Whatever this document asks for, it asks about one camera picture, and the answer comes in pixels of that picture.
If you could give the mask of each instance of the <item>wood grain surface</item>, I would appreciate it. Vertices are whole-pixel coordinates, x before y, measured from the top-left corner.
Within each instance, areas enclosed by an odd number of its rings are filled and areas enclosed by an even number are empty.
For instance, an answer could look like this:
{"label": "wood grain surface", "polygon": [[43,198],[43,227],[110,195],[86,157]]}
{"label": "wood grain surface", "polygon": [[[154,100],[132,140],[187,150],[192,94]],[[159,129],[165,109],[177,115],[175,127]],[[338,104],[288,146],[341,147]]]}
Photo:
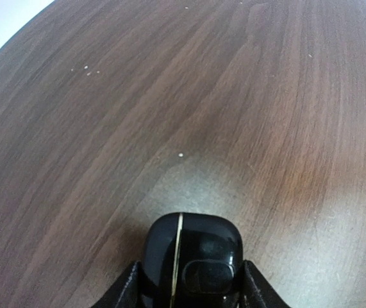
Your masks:
{"label": "wood grain surface", "polygon": [[366,308],[366,1],[56,1],[0,50],[0,307],[89,307],[174,211]]}

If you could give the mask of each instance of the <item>gold line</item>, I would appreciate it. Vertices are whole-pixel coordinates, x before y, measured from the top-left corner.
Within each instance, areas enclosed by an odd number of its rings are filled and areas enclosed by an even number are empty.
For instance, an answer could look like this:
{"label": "gold line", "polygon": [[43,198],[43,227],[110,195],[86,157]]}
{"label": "gold line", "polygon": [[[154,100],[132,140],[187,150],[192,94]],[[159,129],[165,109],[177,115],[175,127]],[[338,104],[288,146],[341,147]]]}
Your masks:
{"label": "gold line", "polygon": [[177,277],[178,277],[178,261],[180,258],[181,246],[181,230],[183,229],[183,213],[178,216],[177,234],[176,234],[176,249],[174,251],[174,264],[172,266],[172,281],[171,281],[171,299],[170,308],[174,307],[174,299],[176,297]]}

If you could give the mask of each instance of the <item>wooden table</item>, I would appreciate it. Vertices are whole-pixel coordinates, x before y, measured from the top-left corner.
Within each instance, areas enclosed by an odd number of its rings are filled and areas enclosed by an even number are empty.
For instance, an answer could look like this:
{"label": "wooden table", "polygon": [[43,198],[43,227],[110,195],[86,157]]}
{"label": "wooden table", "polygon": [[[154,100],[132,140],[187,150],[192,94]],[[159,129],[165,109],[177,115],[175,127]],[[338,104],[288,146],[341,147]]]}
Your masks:
{"label": "wooden table", "polygon": [[0,50],[0,307],[89,307],[174,211],[366,308],[366,1],[56,1]]}

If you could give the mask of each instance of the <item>watch face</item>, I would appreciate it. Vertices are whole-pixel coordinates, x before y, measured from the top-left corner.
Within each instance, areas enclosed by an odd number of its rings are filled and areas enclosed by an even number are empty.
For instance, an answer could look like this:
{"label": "watch face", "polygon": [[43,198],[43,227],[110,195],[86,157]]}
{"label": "watch face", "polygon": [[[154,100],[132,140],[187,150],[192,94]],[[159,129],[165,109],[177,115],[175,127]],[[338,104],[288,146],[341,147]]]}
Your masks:
{"label": "watch face", "polygon": [[147,308],[236,307],[242,240],[224,218],[174,213],[151,227],[142,260]]}

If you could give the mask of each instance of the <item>round table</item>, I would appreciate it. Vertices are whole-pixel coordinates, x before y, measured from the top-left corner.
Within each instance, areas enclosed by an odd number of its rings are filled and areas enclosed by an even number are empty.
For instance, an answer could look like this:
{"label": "round table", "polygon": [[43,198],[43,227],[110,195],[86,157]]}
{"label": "round table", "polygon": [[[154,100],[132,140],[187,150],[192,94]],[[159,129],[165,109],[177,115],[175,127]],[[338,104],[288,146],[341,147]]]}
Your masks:
{"label": "round table", "polygon": [[366,1],[56,1],[0,50],[0,307],[90,307],[180,211],[366,308]]}

